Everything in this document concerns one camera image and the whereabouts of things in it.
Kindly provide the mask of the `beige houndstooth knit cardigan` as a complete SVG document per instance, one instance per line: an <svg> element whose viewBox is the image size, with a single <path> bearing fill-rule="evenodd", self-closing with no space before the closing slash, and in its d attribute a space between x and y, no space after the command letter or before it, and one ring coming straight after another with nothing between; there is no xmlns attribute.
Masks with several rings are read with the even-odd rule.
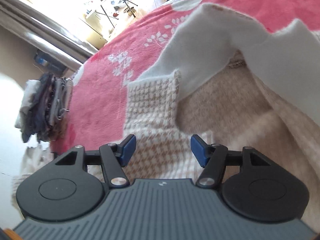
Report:
<svg viewBox="0 0 320 240"><path fill-rule="evenodd" d="M269 33L214 4L193 11L156 60L147 49L94 55L74 78L63 153L127 134L135 178L192 178L201 168L190 136L233 150L251 145L306 184L303 221L319 230L319 32L293 20Z"/></svg>

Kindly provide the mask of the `folded dark grey clothes stack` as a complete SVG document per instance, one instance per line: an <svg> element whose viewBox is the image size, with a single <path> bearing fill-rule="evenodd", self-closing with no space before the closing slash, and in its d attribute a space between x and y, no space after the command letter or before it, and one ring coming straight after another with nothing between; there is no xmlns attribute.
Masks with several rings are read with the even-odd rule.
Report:
<svg viewBox="0 0 320 240"><path fill-rule="evenodd" d="M15 122L22 133L22 141L32 135L37 141L54 141L62 137L73 92L73 81L44 73L38 80L28 80Z"/></svg>

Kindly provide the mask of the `folding table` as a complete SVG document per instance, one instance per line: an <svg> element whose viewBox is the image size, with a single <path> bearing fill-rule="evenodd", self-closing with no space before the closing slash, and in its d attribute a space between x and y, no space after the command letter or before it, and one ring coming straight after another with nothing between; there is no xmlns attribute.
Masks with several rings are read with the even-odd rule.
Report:
<svg viewBox="0 0 320 240"><path fill-rule="evenodd" d="M116 27L116 21L119 20L118 16L114 16L113 14L118 12L119 9L125 8L133 13L135 17L131 6L137 7L138 5L131 0L94 0L91 14L106 18L113 30Z"/></svg>

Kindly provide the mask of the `grey window curtain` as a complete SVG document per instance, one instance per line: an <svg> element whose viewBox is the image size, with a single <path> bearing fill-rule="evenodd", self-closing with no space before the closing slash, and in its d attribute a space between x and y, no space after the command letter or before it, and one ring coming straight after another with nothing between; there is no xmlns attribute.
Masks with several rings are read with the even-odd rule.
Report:
<svg viewBox="0 0 320 240"><path fill-rule="evenodd" d="M98 51L24 0L1 0L1 26L73 71Z"/></svg>

